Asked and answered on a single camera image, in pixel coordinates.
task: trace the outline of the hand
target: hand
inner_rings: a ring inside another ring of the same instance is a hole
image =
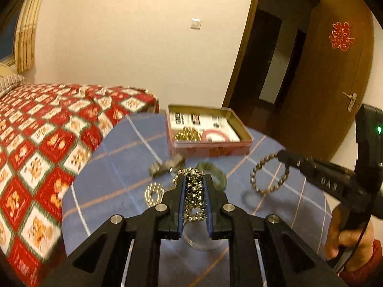
[[[339,245],[346,247],[355,246],[360,237],[362,230],[344,230],[339,232],[340,220],[340,205],[338,205],[332,211],[329,232],[324,246],[327,259],[333,259],[338,255]],[[355,271],[364,266],[371,259],[373,253],[373,243],[374,227],[370,221],[357,250],[345,266],[346,271]]]

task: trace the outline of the door frame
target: door frame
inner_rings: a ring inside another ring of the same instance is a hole
[[[239,71],[242,66],[243,58],[245,56],[246,48],[248,46],[248,40],[250,38],[251,29],[253,27],[255,12],[257,10],[258,0],[251,0],[250,8],[248,10],[248,18],[246,19],[245,29],[243,31],[241,43],[239,45],[236,62],[234,64],[233,72],[227,86],[225,98],[223,99],[222,107],[228,107],[231,97],[234,92],[235,85],[237,83]]]

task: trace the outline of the metal screw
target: metal screw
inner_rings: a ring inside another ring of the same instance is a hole
[[[227,203],[223,205],[223,209],[227,212],[232,212],[235,209],[235,206],[233,204]]]
[[[274,223],[278,223],[279,222],[279,217],[277,215],[268,215],[267,216],[267,220],[274,224]]]
[[[156,205],[156,211],[158,212],[164,212],[166,210],[167,206],[163,203]]]
[[[113,224],[119,224],[121,221],[122,221],[122,216],[120,215],[114,215],[110,217],[110,222],[112,222]]]

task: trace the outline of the door handle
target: door handle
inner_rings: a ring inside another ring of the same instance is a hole
[[[358,94],[357,94],[357,93],[352,93],[352,95],[349,95],[349,94],[347,94],[347,93],[345,93],[345,92],[342,92],[342,94],[343,94],[344,96],[347,96],[347,98],[350,99],[350,103],[349,103],[349,106],[347,107],[347,111],[348,111],[348,112],[351,112],[352,107],[353,107],[354,104],[355,104],[355,100],[357,99]]]
[[[345,93],[345,92],[342,92],[342,94],[343,94],[344,96],[347,96],[348,98],[352,99],[352,96],[351,96],[351,95],[349,95],[349,94],[347,94],[347,93]]]

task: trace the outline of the red sleeve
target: red sleeve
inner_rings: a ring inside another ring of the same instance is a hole
[[[363,267],[352,272],[347,272],[345,270],[340,272],[340,278],[343,279],[349,287],[362,286],[382,261],[382,246],[380,241],[374,239],[373,248],[374,251],[371,259]]]

